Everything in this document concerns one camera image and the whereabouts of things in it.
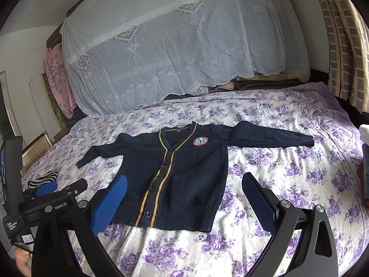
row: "cardigan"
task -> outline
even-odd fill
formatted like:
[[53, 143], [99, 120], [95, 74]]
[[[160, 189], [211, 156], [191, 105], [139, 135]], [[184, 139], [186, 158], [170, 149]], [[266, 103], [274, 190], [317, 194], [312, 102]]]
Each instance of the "cardigan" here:
[[313, 146], [313, 137], [247, 121], [234, 127], [192, 122], [137, 136], [121, 133], [111, 144], [92, 146], [77, 166], [124, 155], [117, 176], [127, 177], [128, 189], [111, 223], [210, 232], [226, 186], [227, 146], [302, 145]]

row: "checkered curtain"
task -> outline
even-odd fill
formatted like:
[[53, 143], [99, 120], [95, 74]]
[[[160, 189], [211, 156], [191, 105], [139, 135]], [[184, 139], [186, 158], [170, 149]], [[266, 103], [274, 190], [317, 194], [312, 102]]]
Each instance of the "checkered curtain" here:
[[369, 112], [369, 30], [350, 0], [319, 0], [330, 44], [328, 86]]

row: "round school crest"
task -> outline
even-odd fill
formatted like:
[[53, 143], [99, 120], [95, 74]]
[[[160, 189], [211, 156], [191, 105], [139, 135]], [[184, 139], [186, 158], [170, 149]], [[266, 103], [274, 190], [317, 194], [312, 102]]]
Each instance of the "round school crest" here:
[[206, 136], [200, 136], [193, 140], [192, 144], [194, 146], [205, 145], [208, 142], [208, 138]]

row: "cardigan sleeve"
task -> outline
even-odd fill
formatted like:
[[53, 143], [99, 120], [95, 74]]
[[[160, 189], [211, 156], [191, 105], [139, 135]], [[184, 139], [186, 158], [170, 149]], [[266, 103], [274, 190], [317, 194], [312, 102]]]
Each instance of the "cardigan sleeve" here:
[[247, 121], [241, 121], [234, 127], [213, 125], [213, 129], [229, 146], [249, 148], [314, 146], [311, 135], [257, 126]]
[[124, 155], [124, 150], [127, 148], [135, 137], [126, 133], [121, 133], [111, 144], [92, 146], [84, 154], [83, 158], [77, 161], [77, 167], [80, 169], [85, 164], [93, 161], [95, 158], [101, 156], [103, 158], [110, 158], [118, 155]]

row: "green patterned fabric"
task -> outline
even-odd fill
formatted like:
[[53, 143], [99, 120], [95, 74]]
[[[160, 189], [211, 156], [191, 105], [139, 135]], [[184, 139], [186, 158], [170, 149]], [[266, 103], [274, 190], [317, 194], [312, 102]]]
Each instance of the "green patterned fabric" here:
[[47, 95], [49, 96], [49, 100], [50, 100], [52, 109], [54, 110], [55, 116], [56, 116], [56, 118], [57, 118], [57, 120], [58, 120], [58, 122], [60, 124], [60, 127], [63, 129], [66, 126], [66, 124], [65, 124], [65, 117], [64, 117], [61, 109], [59, 108], [58, 103], [56, 102], [56, 100], [55, 100], [52, 92], [51, 92], [49, 81], [47, 80], [46, 73], [43, 73], [42, 74], [42, 77], [44, 79], [44, 83], [45, 83], [45, 87], [46, 87], [46, 92], [47, 92]]

